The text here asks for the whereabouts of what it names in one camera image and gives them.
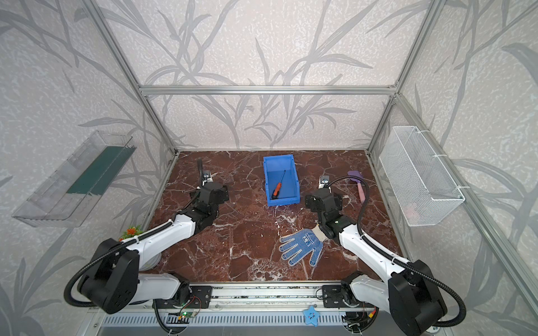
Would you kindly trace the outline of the blue plastic storage bin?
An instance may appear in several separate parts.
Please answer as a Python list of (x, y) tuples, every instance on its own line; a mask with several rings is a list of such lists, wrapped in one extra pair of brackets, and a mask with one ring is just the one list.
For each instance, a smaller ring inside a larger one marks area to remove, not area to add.
[(264, 157), (263, 172), (269, 207), (300, 203), (300, 186), (293, 155)]

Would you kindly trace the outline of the orange black screwdriver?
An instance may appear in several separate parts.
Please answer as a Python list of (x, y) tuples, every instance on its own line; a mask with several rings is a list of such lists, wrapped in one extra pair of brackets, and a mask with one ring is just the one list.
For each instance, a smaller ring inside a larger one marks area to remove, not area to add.
[(286, 171), (284, 170), (283, 173), (282, 173), (280, 181), (277, 183), (273, 193), (271, 194), (271, 199), (272, 200), (277, 200), (277, 198), (279, 197), (280, 191), (282, 189), (282, 182), (283, 182), (285, 174), (286, 174)]

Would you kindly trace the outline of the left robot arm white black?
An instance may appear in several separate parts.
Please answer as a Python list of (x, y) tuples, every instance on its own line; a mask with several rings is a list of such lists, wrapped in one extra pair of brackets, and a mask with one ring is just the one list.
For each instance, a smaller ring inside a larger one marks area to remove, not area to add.
[(227, 186), (207, 181), (173, 219), (121, 242), (103, 241), (91, 261), (68, 281), (65, 302), (115, 314), (136, 302), (175, 298), (183, 279), (173, 274), (144, 274), (142, 269), (164, 250), (210, 227), (220, 205), (228, 200)]

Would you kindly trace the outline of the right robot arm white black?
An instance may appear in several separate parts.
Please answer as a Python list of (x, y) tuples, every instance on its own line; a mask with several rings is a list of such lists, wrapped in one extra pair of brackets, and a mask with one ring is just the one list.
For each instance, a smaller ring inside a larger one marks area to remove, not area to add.
[(389, 312), (406, 335), (421, 335), (447, 313), (447, 307), (430, 268), (392, 253), (361, 230), (356, 221), (341, 213), (341, 195), (333, 193), (326, 176), (318, 189), (305, 197), (306, 207), (318, 216), (314, 233), (331, 239), (356, 255), (377, 275), (360, 274), (346, 279), (346, 297), (351, 305), (372, 304)]

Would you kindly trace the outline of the blue dotted work glove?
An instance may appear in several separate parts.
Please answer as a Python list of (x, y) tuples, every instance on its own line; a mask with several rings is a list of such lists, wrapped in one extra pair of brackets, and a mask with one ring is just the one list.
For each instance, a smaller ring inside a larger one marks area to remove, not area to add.
[(279, 251), (282, 259), (289, 266), (299, 264), (306, 256), (310, 256), (309, 265), (315, 267), (322, 255), (324, 242), (328, 240), (318, 225), (313, 229), (302, 229), (291, 235), (280, 238)]

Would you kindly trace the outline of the artificial flower pot plant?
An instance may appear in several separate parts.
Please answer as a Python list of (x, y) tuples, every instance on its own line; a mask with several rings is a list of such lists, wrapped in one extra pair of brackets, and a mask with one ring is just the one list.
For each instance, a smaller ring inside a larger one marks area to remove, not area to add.
[[(120, 236), (119, 242), (132, 238), (136, 235), (141, 235), (143, 233), (144, 231), (140, 228), (140, 226), (130, 227)], [(158, 253), (154, 257), (150, 258), (146, 263), (140, 266), (140, 272), (154, 269), (158, 265), (158, 263), (161, 261), (161, 257), (162, 257), (162, 253)]]

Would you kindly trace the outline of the blue star sticker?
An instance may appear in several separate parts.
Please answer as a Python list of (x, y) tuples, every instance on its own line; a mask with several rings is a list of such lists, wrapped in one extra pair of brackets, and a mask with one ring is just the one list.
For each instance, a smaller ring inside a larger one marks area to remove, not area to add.
[(318, 327), (320, 313), (315, 309), (314, 306), (309, 306), (308, 309), (303, 311), (305, 318), (305, 325)]

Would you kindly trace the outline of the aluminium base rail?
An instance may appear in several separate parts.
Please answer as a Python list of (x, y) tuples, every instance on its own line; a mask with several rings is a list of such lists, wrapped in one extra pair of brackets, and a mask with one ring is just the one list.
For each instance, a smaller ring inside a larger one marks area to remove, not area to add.
[(445, 312), (438, 287), (428, 281), (415, 286), (395, 279), (390, 284), (359, 277), (353, 284), (278, 284), (277, 286), (242, 286), (240, 284), (192, 285), (183, 281), (169, 286), (162, 278), (155, 285), (119, 284), (107, 288), (99, 281), (87, 280), (78, 292), (108, 314), (130, 305), (148, 301), (156, 309), (173, 309), (190, 314), (200, 309), (246, 309), (248, 307), (301, 307), (322, 305), (326, 309), (373, 309), (386, 312), (417, 313), (429, 308)]

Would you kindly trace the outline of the clear acrylic wall shelf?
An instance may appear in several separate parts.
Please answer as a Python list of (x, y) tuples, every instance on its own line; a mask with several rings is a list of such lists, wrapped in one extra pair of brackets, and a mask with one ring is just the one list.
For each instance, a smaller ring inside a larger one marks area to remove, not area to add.
[(137, 147), (133, 137), (95, 131), (13, 213), (34, 228), (77, 228)]

